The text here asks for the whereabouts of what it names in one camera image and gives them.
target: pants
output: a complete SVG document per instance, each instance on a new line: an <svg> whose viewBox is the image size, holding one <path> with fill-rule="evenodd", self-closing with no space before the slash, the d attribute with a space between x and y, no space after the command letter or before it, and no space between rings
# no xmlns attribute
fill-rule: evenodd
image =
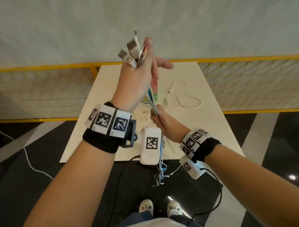
<svg viewBox="0 0 299 227"><path fill-rule="evenodd" d="M181 223L183 225L187 225L187 223L190 221L189 218L187 218L184 215L172 215L169 217L170 219ZM141 213L131 213L126 219L122 220L116 227L127 227L130 225L134 225L140 222L145 222L154 219L150 211L144 211ZM188 227L202 227L202 225L198 224L195 221L192 221Z"/></svg>

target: white wall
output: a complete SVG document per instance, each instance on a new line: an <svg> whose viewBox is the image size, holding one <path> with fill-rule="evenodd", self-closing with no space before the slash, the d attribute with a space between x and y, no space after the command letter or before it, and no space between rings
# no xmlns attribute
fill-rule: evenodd
<svg viewBox="0 0 299 227"><path fill-rule="evenodd" d="M132 31L169 59L299 53L297 0L2 0L0 67L119 61Z"/></svg>

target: hand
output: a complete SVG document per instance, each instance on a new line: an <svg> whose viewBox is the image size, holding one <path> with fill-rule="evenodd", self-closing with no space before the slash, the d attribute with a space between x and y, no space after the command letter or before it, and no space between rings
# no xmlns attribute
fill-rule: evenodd
<svg viewBox="0 0 299 227"><path fill-rule="evenodd" d="M185 135L191 130L165 112L161 105L157 105L159 116L151 109L151 120L162 130L162 134L173 142L181 143Z"/></svg>
<svg viewBox="0 0 299 227"><path fill-rule="evenodd" d="M151 38L146 38L144 45L147 47L147 54L142 67L134 69L126 63L123 64L116 92L111 100L115 107L126 112L133 112L145 97L152 78L159 78L158 67L173 68L173 64L168 60L154 57Z"/></svg>

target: table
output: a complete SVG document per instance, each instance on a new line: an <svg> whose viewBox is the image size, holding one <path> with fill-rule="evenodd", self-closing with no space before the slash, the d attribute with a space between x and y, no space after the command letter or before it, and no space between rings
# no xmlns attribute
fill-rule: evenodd
<svg viewBox="0 0 299 227"><path fill-rule="evenodd" d="M66 162L82 140L82 135L86 129L85 121L94 106L97 103L102 104L111 100L117 86L120 69L121 65L106 65L100 68L60 162ZM183 108L179 104L177 97L170 95L167 112L189 128L201 127L220 140L222 144L243 155L197 62L177 62L174 63L172 70L159 68L159 75L158 104L164 103L168 91L172 88L174 82L185 81L187 83L187 92L189 95L199 98L201 106L197 109ZM179 96L185 106L198 106L198 100L186 96L185 86L184 83L176 83L173 92ZM140 103L138 105L134 111L137 119L146 118L147 114L142 113L142 110L146 108L145 104ZM137 121L136 133L139 134L142 127L145 126L156 127L150 119ZM163 159L179 159L184 155L183 151L179 149L179 144L170 141L170 145L175 152L167 143L165 144ZM124 149L120 147L116 153L115 160L127 161L139 154L140 144L137 141L132 148Z"/></svg>

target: sneaker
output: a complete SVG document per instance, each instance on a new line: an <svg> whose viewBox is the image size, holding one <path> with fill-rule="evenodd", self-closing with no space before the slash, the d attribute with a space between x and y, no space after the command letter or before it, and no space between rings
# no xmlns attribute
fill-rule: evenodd
<svg viewBox="0 0 299 227"><path fill-rule="evenodd" d="M139 206L139 213L141 213L143 211L150 211L150 213L153 216L154 206L153 206L152 201L150 199L145 199L141 202L141 204Z"/></svg>
<svg viewBox="0 0 299 227"><path fill-rule="evenodd" d="M170 201L167 205L167 217L171 215L183 215L182 207L177 201Z"/></svg>

